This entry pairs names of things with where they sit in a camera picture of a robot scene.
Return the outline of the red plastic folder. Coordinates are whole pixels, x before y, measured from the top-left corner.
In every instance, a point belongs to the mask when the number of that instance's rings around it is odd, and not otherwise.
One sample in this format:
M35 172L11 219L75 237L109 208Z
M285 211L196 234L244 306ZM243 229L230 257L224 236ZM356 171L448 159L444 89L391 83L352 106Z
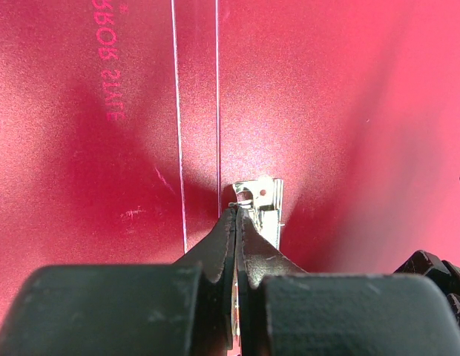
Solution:
M37 268L171 263L260 177L307 271L460 266L460 1L0 1L0 325Z

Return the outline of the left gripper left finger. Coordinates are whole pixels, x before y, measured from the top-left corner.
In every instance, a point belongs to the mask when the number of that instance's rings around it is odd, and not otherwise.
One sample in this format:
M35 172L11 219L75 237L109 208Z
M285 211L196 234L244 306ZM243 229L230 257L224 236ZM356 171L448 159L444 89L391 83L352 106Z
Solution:
M0 328L0 355L225 355L233 345L236 214L172 264L35 270Z

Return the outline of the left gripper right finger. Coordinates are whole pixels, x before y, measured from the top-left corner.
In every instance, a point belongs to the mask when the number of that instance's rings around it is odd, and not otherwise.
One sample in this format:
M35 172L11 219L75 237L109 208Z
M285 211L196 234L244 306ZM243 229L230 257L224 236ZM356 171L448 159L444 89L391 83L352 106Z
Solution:
M460 355L441 289L418 274L310 274L236 218L243 355Z

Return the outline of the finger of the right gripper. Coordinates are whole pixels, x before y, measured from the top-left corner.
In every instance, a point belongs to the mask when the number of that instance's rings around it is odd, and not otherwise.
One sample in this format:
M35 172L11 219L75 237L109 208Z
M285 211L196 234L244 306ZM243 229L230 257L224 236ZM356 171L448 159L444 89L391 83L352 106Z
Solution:
M396 270L432 280L444 293L460 328L460 268L427 251L417 250Z

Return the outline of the metal folder clip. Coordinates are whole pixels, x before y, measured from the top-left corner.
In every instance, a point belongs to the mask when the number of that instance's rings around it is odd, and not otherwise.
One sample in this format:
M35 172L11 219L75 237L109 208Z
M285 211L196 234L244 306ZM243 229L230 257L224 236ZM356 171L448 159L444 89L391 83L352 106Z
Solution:
M281 178L271 177L234 182L236 201L229 203L229 207L247 209L257 232L277 250L284 226L283 185Z

